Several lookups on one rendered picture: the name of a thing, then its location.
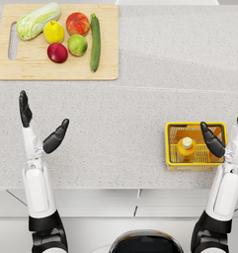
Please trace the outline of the lemon tea bottle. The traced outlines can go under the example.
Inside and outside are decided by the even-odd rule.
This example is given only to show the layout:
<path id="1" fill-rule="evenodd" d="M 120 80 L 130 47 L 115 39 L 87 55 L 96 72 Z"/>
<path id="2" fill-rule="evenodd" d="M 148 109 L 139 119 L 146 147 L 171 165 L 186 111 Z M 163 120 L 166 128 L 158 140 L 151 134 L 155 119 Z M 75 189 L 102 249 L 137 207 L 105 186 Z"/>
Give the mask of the lemon tea bottle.
<path id="1" fill-rule="evenodd" d="M 177 161 L 191 163 L 195 159 L 196 143 L 190 137 L 183 137 L 177 144 Z"/>

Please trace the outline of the green cucumber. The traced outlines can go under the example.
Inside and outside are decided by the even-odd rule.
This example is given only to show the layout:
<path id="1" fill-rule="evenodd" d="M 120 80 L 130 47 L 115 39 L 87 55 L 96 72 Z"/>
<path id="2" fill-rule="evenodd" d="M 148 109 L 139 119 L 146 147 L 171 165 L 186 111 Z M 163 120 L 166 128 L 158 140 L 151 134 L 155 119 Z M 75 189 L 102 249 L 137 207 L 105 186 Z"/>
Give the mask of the green cucumber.
<path id="1" fill-rule="evenodd" d="M 92 51 L 90 67 L 92 72 L 96 72 L 101 56 L 101 31 L 100 22 L 95 14 L 91 15 L 91 30 L 92 30 Z"/>

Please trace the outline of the dark round robot body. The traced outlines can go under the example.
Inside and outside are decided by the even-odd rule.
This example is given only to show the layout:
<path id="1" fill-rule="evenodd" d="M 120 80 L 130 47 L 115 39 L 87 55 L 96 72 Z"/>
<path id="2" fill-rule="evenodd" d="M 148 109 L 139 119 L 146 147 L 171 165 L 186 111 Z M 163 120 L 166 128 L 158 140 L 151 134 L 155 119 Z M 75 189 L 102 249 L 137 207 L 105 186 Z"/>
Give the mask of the dark round robot body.
<path id="1" fill-rule="evenodd" d="M 133 230 L 119 236 L 109 253 L 184 253 L 171 235 L 153 229 Z"/>

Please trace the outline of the yellow slatted basket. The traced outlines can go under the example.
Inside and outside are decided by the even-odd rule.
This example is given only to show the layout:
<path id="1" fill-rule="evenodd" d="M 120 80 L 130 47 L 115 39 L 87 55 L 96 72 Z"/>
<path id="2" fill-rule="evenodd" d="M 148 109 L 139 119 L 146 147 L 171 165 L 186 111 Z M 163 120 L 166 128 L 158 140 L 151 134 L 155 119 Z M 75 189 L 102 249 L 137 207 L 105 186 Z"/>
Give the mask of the yellow slatted basket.
<path id="1" fill-rule="evenodd" d="M 177 159 L 177 144 L 184 137 L 190 137 L 196 142 L 194 160 L 190 163 Z M 213 155 L 204 143 L 197 123 L 167 123 L 165 126 L 166 163 L 169 171 L 212 171 L 224 162 L 224 157 Z"/>

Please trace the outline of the dark red plum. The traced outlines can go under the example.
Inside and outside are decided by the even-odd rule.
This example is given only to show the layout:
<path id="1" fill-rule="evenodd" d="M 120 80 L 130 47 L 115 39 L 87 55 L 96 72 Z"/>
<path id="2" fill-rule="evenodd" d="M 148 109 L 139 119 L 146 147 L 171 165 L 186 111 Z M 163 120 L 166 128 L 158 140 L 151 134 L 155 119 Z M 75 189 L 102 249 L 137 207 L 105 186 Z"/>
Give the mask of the dark red plum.
<path id="1" fill-rule="evenodd" d="M 55 42 L 47 48 L 47 56 L 55 63 L 62 63 L 67 59 L 68 51 L 63 44 Z"/>

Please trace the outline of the yellow lemon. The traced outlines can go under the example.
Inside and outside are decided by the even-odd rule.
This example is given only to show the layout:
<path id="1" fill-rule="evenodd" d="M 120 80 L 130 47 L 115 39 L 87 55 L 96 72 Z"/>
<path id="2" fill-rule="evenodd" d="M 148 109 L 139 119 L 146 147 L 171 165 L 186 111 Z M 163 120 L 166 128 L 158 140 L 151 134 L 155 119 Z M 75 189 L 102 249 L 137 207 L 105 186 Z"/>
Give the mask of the yellow lemon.
<path id="1" fill-rule="evenodd" d="M 64 40 L 64 28 L 57 21 L 49 21 L 43 28 L 43 35 L 48 43 L 62 42 Z"/>

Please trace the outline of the green apple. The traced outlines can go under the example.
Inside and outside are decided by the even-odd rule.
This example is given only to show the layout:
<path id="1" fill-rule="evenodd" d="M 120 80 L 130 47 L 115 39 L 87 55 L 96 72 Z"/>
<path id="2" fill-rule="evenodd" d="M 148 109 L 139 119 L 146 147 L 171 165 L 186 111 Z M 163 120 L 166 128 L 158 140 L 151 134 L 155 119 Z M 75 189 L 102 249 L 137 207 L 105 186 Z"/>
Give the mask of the green apple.
<path id="1" fill-rule="evenodd" d="M 72 35 L 67 44 L 70 53 L 75 56 L 83 55 L 88 48 L 87 40 L 81 35 Z"/>

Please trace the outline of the napa cabbage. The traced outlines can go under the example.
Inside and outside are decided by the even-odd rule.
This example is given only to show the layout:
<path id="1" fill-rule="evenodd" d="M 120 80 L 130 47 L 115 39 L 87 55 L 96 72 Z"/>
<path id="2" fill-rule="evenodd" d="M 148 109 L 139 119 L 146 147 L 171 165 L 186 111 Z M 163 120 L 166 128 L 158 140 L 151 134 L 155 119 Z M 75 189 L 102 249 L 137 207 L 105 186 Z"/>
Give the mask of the napa cabbage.
<path id="1" fill-rule="evenodd" d="M 51 2 L 22 16 L 16 25 L 19 38 L 23 41 L 35 38 L 43 31 L 43 27 L 47 22 L 57 21 L 60 14 L 60 5 L 56 2 Z"/>

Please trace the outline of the wooden cutting board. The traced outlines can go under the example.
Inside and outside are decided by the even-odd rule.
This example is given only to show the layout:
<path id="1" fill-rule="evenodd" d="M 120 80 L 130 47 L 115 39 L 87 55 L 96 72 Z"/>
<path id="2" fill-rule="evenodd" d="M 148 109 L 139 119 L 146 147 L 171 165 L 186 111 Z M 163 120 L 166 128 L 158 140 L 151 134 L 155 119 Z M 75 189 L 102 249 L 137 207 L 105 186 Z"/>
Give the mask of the wooden cutting board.
<path id="1" fill-rule="evenodd" d="M 90 68 L 91 53 L 69 55 L 63 63 L 52 62 L 42 35 L 30 41 L 18 40 L 17 56 L 9 58 L 11 28 L 37 4 L 7 4 L 3 7 L 0 29 L 0 80 L 115 80 L 119 76 L 119 7 L 115 4 L 63 4 L 59 23 L 80 11 L 95 14 L 101 27 L 101 58 L 98 70 Z"/>

